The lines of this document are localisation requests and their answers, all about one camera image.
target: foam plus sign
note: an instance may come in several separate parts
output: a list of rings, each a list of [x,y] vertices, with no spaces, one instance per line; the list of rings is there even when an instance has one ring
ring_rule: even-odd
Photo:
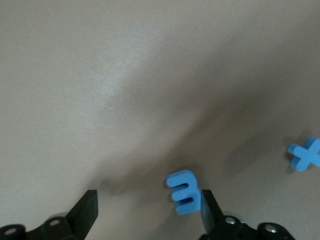
[[[302,172],[307,169],[309,164],[320,167],[320,139],[315,137],[308,138],[302,146],[295,143],[288,146],[288,152],[294,155],[291,166]]]

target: black bracket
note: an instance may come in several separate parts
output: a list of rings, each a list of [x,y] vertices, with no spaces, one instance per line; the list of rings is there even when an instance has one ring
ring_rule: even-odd
[[[201,191],[201,218],[206,234],[199,240],[295,240],[279,224],[264,222],[255,230],[234,216],[224,215],[210,190]]]
[[[21,224],[0,228],[0,240],[84,240],[98,217],[98,194],[88,190],[66,216],[45,221],[26,232]]]

